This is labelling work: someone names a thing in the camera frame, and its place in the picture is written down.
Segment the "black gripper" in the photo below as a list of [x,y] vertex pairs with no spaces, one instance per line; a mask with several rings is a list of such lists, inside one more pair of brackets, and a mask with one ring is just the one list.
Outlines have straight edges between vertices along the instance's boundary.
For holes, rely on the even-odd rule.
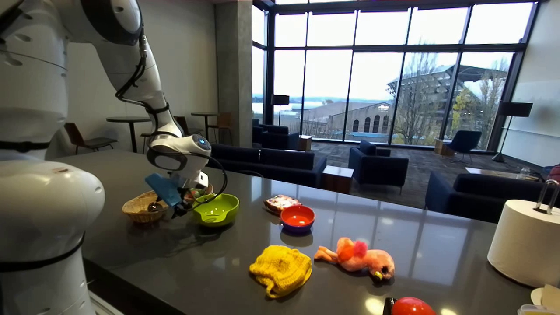
[[207,199],[214,194],[214,185],[211,183],[211,176],[206,171],[200,171],[193,183],[188,185],[185,192],[186,203],[199,203],[202,199]]

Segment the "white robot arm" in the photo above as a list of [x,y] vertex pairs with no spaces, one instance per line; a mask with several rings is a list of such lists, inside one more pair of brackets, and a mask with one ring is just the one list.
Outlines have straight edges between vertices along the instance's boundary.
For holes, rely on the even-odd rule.
[[0,1],[0,315],[95,315],[85,232],[104,183],[46,152],[69,115],[67,45],[90,43],[116,98],[150,113],[148,159],[206,185],[213,145],[174,119],[137,0]]

